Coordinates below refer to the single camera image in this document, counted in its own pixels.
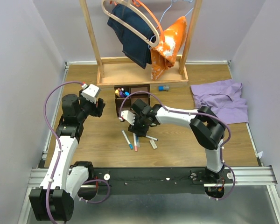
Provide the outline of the white marker pink cap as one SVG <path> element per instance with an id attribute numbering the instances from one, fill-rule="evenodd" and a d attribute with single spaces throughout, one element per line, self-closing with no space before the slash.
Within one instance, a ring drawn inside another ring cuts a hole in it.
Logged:
<path id="1" fill-rule="evenodd" d="M 146 138 L 148 138 L 148 139 L 150 139 L 150 140 L 158 141 L 158 139 L 157 139 L 157 138 L 152 137 L 152 136 L 148 136 L 148 135 L 146 135 L 145 137 L 146 137 Z"/>

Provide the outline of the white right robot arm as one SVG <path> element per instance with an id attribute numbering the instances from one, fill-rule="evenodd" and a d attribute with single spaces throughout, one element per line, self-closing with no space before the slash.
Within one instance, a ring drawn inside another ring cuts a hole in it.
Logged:
<path id="1" fill-rule="evenodd" d="M 161 104 L 153 107 L 137 99 L 129 110 L 122 110 L 119 117 L 129 123 L 128 131 L 146 136 L 150 127 L 176 125 L 192 130 L 197 142 L 205 149 L 206 168 L 204 181 L 215 183 L 222 178 L 222 146 L 225 126 L 212 110 L 202 106 L 198 110 L 182 110 Z"/>

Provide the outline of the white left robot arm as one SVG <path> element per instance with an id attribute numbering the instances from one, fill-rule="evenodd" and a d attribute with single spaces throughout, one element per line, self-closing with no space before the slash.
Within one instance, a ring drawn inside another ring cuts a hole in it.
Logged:
<path id="1" fill-rule="evenodd" d="M 94 180 L 93 164 L 79 161 L 71 165 L 88 116 L 101 117 L 105 103 L 82 95 L 62 98 L 62 115 L 55 131 L 56 146 L 49 169 L 40 186 L 31 190 L 29 200 L 38 221 L 67 222 L 74 210 L 74 198 L 83 184 Z"/>

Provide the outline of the pink highlighter orange cap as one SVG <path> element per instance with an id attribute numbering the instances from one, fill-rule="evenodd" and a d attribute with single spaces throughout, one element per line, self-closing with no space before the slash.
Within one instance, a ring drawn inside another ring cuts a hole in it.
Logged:
<path id="1" fill-rule="evenodd" d="M 114 93 L 118 98 L 122 98 L 122 91 L 121 90 L 116 89 Z"/>

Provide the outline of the brown wooden desk organizer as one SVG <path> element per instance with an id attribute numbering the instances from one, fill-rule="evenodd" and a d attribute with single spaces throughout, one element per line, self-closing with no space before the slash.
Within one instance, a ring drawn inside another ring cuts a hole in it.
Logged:
<path id="1" fill-rule="evenodd" d="M 138 91 L 150 92 L 150 85 L 149 84 L 115 85 L 114 90 L 116 90 L 117 88 L 124 88 L 124 90 L 125 90 L 124 92 L 129 92 L 129 93 L 134 93 L 134 92 L 138 92 Z M 124 98 L 118 98 L 116 95 L 115 95 L 114 98 L 115 98 L 116 113 L 117 113 L 117 116 L 119 116 L 119 109 L 120 109 L 120 106 L 121 106 L 122 102 L 124 101 Z M 137 93 L 137 94 L 129 97 L 126 100 L 126 102 L 123 104 L 122 110 L 129 110 L 131 105 L 138 98 L 140 98 L 146 104 L 148 104 L 148 105 L 150 104 L 150 95 L 149 94 L 147 94 L 147 93 Z"/>

